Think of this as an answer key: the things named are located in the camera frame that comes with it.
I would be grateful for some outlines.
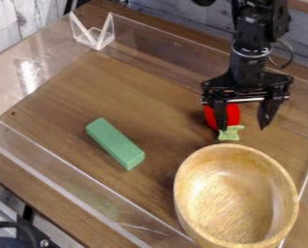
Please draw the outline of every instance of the wooden table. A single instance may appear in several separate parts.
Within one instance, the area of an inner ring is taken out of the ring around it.
[[[100,26],[108,12],[228,49],[217,38],[176,24],[167,25],[168,22],[100,0],[87,4],[79,14],[85,24]],[[147,57],[143,63],[157,68],[156,60]],[[209,74],[224,71],[227,62],[224,54],[208,56]],[[300,65],[293,64],[287,72],[308,79],[308,68]],[[180,78],[184,76],[192,78],[193,73],[180,70]],[[177,79],[159,76],[153,70],[148,72],[89,50],[0,119],[180,230],[172,199],[175,173],[192,152],[217,143],[201,116],[199,78],[187,88]],[[241,123],[247,129],[239,142],[264,151],[284,165],[299,188],[308,170],[308,81],[300,78],[292,88],[293,100],[264,132],[256,123],[256,105],[243,106]],[[120,167],[85,135],[85,125],[101,116],[145,150],[147,160],[132,171]],[[136,247],[1,155],[0,183],[85,246]],[[287,245],[308,248],[308,191]]]

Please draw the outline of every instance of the cable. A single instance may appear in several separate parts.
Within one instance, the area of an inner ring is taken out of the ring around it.
[[[279,64],[273,61],[273,59],[272,59],[271,56],[268,56],[268,58],[269,58],[271,63],[276,66],[276,68],[279,68],[280,70],[283,70],[283,69],[292,63],[292,61],[293,61],[293,47],[292,47],[291,43],[289,43],[284,38],[280,38],[280,39],[279,39],[279,42],[280,42],[280,44],[287,48],[287,50],[288,50],[288,52],[289,52],[289,59],[288,59],[288,61],[284,63],[284,65],[279,65]]]
[[[13,228],[13,229],[19,229],[20,231],[23,231],[31,240],[32,248],[39,248],[37,242],[35,239],[35,235],[33,235],[33,233],[28,227],[20,225],[19,223],[15,223],[15,222],[0,221],[0,229],[5,229],[5,228]]]

